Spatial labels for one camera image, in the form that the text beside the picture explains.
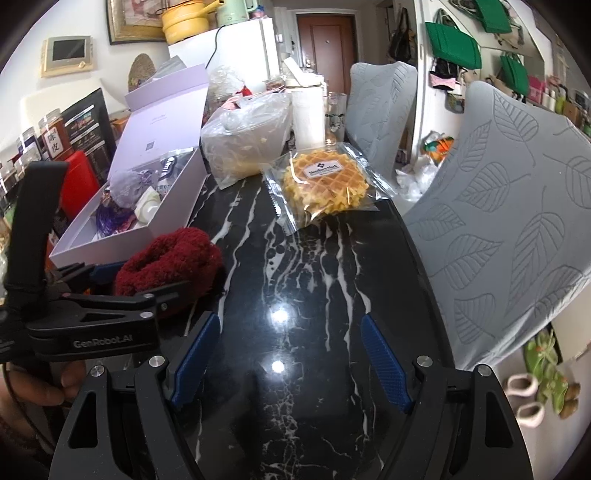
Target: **glass cup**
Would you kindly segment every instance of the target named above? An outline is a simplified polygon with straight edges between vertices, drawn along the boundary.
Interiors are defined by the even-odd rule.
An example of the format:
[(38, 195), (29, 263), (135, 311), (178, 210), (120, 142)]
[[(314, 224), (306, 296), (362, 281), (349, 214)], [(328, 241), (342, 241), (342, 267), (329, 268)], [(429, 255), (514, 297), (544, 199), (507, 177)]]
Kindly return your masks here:
[(326, 117), (326, 144), (334, 145), (345, 140), (345, 113), (347, 111), (347, 94), (329, 92), (324, 97), (324, 114)]

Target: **gray chair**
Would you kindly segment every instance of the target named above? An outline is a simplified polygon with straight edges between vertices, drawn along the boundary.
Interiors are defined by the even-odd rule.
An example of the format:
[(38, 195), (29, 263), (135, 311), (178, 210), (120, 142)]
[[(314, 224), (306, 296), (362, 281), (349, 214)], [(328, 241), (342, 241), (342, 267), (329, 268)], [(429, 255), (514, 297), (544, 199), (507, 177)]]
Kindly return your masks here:
[(475, 82), (452, 152), (404, 222), (456, 365), (494, 365), (589, 282), (591, 144), (566, 117)]
[(401, 61), (392, 65), (356, 63), (351, 68), (351, 95), (345, 130), (370, 165), (388, 181), (411, 106), (417, 94), (417, 69)]

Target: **green bag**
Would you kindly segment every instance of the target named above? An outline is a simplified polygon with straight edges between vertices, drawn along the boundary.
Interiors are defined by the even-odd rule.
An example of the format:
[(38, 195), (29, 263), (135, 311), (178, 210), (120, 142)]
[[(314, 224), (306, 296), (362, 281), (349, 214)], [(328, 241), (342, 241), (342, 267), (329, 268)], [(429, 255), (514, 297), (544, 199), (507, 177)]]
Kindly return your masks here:
[(488, 33), (511, 33), (509, 17), (499, 0), (474, 0), (482, 26)]
[(514, 92), (527, 96), (530, 92), (530, 79), (521, 60), (514, 53), (501, 57), (502, 80)]
[[(447, 25), (443, 25), (444, 15)], [(435, 23), (425, 22), (425, 25), (435, 57), (468, 70), (482, 68), (482, 59), (476, 40), (461, 32), (442, 8), (437, 11)]]

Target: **wooden door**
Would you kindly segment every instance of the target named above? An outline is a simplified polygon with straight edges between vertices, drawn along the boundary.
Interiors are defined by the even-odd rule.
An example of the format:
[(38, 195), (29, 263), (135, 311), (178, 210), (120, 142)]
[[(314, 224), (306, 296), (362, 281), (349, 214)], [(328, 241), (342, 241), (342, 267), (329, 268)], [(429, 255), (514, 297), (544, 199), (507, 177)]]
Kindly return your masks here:
[(357, 61), (353, 15), (298, 15), (304, 65), (324, 76), (329, 91), (350, 93)]

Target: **red fuzzy scrunchie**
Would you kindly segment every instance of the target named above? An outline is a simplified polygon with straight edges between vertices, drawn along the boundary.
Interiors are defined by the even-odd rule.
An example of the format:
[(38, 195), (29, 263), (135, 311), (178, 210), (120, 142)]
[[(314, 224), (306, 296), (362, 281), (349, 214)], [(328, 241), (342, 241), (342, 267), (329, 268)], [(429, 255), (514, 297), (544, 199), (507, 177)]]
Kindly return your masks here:
[(115, 294), (136, 293), (181, 281), (192, 281), (194, 301), (211, 288), (222, 266), (220, 249), (198, 228), (181, 228), (156, 238), (148, 248), (131, 257), (117, 273)]

